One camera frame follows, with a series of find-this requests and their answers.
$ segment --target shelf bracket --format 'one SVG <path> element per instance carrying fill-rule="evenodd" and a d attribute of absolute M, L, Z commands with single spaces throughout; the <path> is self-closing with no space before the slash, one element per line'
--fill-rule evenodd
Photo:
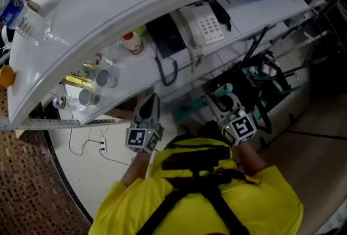
<path fill-rule="evenodd" d="M 0 116 L 0 130 L 56 130 L 71 128 L 87 128 L 94 126 L 116 125 L 126 123 L 123 119 L 96 119 L 88 124 L 81 125 L 78 120 L 58 120 L 58 119 L 29 119 L 27 118 L 21 125 L 11 126 L 8 117 Z"/>

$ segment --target power outlet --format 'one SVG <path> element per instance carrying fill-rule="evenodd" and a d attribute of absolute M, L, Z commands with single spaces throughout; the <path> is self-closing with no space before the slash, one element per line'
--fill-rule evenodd
<path fill-rule="evenodd" d="M 106 137 L 101 137 L 101 142 L 103 142 L 103 144 L 100 144 L 100 149 L 101 152 L 107 152 L 107 145 L 106 145 Z"/>

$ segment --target teal object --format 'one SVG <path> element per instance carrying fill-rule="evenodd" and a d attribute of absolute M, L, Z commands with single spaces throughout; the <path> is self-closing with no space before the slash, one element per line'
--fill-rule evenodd
<path fill-rule="evenodd" d="M 232 91 L 233 91 L 233 85 L 225 84 L 222 87 L 218 88 L 213 93 L 213 96 L 215 96 L 216 98 L 219 98 L 223 95 L 227 95 L 231 93 Z M 188 104 L 180 106 L 179 108 L 171 111 L 171 114 L 175 122 L 180 122 L 207 106 L 208 104 L 207 104 L 206 96 L 203 95 L 197 99 L 190 101 Z"/>

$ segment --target telephone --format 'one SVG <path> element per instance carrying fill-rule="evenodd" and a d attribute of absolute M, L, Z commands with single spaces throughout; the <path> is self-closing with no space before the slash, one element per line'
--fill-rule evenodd
<path fill-rule="evenodd" d="M 208 2 L 182 7 L 178 13 L 185 20 L 194 47 L 206 46 L 225 38 Z"/>

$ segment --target red cap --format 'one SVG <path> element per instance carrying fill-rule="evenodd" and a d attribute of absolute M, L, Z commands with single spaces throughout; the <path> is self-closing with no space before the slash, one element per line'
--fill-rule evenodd
<path fill-rule="evenodd" d="M 126 35 L 123 36 L 124 40 L 130 40 L 131 38 L 134 37 L 134 33 L 127 33 Z"/>

